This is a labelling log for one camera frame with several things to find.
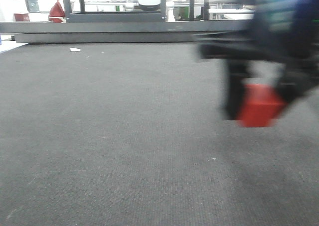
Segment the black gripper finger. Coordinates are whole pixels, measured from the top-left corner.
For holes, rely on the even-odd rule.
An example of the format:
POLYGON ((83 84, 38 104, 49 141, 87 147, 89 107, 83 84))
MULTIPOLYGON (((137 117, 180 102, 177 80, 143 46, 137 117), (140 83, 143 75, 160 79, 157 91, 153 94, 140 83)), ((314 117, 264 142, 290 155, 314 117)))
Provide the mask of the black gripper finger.
POLYGON ((277 110, 275 119, 279 119, 290 105, 297 99, 304 97, 316 86, 316 63, 305 65, 282 63, 279 75, 274 81, 274 90, 284 104, 277 110))
POLYGON ((226 61, 226 94, 223 110, 227 120, 235 120, 241 109, 244 94, 244 80, 249 78, 248 63, 244 60, 226 61))

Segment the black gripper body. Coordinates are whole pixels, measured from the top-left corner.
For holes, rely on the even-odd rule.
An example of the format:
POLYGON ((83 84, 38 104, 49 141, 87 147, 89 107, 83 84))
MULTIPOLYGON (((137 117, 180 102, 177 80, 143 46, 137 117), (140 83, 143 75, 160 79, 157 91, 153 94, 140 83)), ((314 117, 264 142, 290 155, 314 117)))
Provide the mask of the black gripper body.
POLYGON ((319 45, 314 40, 288 45, 269 33, 256 36, 248 30, 196 34, 194 40, 202 59, 224 59, 233 78, 250 78, 248 64, 265 61, 283 64, 278 86, 319 85, 319 45))

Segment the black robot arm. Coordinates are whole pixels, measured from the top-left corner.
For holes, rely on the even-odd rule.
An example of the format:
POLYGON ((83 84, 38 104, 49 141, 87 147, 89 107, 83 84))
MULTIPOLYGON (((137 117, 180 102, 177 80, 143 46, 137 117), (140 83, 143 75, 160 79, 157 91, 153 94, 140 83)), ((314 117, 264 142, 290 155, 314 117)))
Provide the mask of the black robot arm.
POLYGON ((319 0, 244 0, 254 6, 243 29, 195 35, 202 59, 225 61, 227 120, 263 127, 319 85, 319 0), (248 84, 253 62, 282 65, 276 82, 248 84))

